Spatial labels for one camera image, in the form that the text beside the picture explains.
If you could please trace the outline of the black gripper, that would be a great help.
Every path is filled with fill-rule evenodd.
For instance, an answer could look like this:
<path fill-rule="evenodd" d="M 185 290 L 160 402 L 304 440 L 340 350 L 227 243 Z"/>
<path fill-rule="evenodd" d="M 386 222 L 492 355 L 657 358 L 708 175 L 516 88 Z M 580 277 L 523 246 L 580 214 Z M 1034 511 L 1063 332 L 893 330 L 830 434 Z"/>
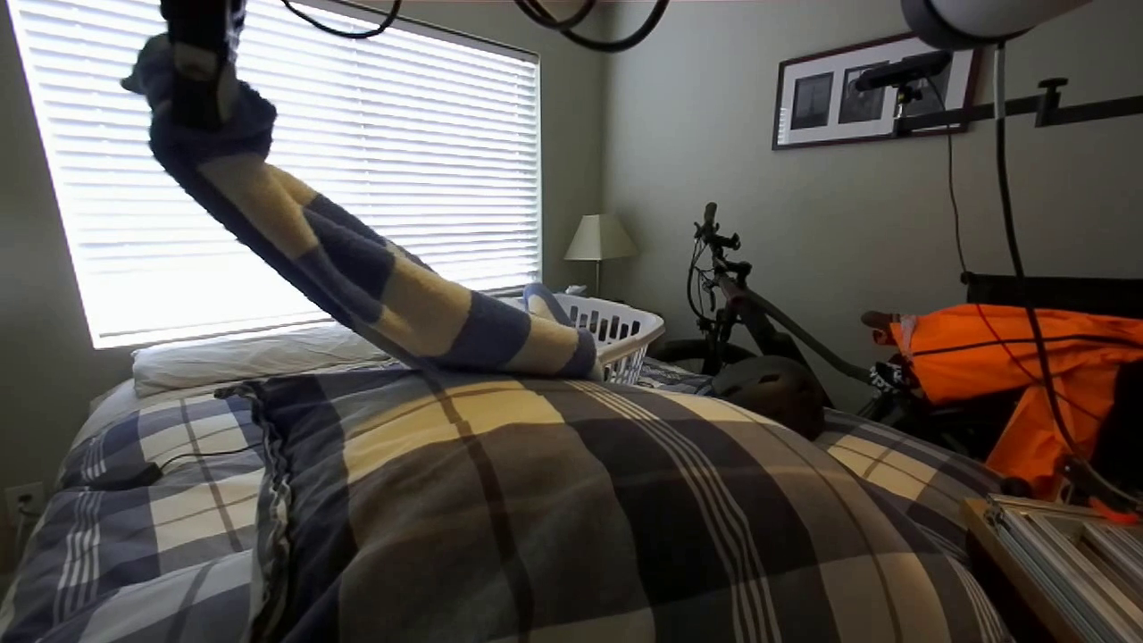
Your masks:
<path fill-rule="evenodd" d="M 247 21 L 247 0 L 160 0 L 173 64 L 180 72 L 222 72 Z"/>

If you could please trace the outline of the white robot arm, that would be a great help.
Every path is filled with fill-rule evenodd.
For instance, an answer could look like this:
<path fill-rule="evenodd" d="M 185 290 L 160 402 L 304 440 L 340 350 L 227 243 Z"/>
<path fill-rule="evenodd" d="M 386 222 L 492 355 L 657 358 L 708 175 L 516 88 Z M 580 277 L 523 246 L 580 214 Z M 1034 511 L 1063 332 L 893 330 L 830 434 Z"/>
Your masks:
<path fill-rule="evenodd" d="M 306 0 L 280 0 L 304 24 L 348 40 L 376 40 L 401 14 L 409 0 L 382 0 L 379 21 L 371 29 L 334 29 L 304 10 Z M 636 29 L 618 40 L 596 40 L 585 21 L 609 0 L 572 0 L 570 6 L 552 6 L 546 0 L 512 0 L 533 24 L 559 32 L 592 54 L 627 54 L 640 47 L 667 14 L 671 0 L 647 0 L 647 14 Z M 1009 41 L 1043 21 L 1055 21 L 1088 0 L 898 0 L 901 16 L 910 37 L 938 50 L 977 50 L 990 41 Z M 159 0 L 168 41 L 191 59 L 204 59 L 209 74 L 236 59 L 241 32 L 247 21 L 247 0 Z"/>

